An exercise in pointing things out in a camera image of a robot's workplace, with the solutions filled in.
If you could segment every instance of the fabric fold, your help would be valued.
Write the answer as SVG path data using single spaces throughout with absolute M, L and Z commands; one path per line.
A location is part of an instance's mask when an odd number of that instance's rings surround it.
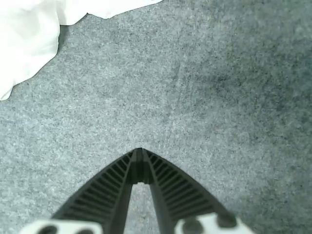
M 0 4 L 0 100 L 57 54 L 59 26 L 86 14 L 103 19 L 162 0 L 10 0 Z

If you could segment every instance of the ribbed plastic surface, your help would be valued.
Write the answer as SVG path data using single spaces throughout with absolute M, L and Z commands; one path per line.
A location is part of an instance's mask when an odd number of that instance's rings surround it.
M 145 149 L 118 158 L 83 185 L 54 219 L 94 221 L 105 234 L 122 234 L 133 184 L 150 185 L 161 234 L 183 218 L 228 211 L 181 169 Z

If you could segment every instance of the gray carpet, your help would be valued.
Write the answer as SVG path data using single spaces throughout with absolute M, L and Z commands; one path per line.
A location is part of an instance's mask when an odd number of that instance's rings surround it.
M 0 233 L 48 218 L 143 147 L 258 234 L 312 232 L 311 0 L 165 0 L 61 28 L 0 103 Z M 137 185 L 125 234 L 158 234 Z

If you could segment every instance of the white fabric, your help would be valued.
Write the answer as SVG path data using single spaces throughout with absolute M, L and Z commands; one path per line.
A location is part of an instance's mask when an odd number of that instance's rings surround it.
M 87 13 L 108 19 L 162 0 L 0 0 L 0 100 L 58 51 L 59 26 Z

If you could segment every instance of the carpet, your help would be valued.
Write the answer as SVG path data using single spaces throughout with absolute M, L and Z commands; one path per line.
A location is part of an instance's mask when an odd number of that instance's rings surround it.
M 138 147 L 257 234 L 312 232 L 311 12 L 310 0 L 166 0 L 62 26 L 57 56 L 0 103 L 0 233 L 49 218 Z M 141 184 L 136 233 L 159 233 Z

